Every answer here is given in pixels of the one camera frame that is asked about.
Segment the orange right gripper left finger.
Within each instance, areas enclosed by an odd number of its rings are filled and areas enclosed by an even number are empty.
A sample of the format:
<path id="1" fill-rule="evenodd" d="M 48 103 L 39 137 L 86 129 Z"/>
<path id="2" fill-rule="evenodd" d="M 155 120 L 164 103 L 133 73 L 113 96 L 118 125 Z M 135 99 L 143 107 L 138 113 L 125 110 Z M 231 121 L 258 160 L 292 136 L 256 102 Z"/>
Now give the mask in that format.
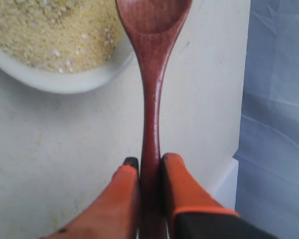
<path id="1" fill-rule="evenodd" d="M 135 239 L 140 220 L 139 162 L 128 157 L 98 198 L 45 239 Z"/>

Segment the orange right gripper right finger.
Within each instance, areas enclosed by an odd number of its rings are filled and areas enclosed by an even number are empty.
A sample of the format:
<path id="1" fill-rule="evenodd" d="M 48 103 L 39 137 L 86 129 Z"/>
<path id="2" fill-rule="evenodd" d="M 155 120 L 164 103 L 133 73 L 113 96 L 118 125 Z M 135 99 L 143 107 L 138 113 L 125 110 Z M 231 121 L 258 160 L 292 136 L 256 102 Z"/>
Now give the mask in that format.
<path id="1" fill-rule="evenodd" d="M 187 170 L 181 156 L 162 158 L 164 205 L 172 239 L 272 239 L 220 205 Z"/>

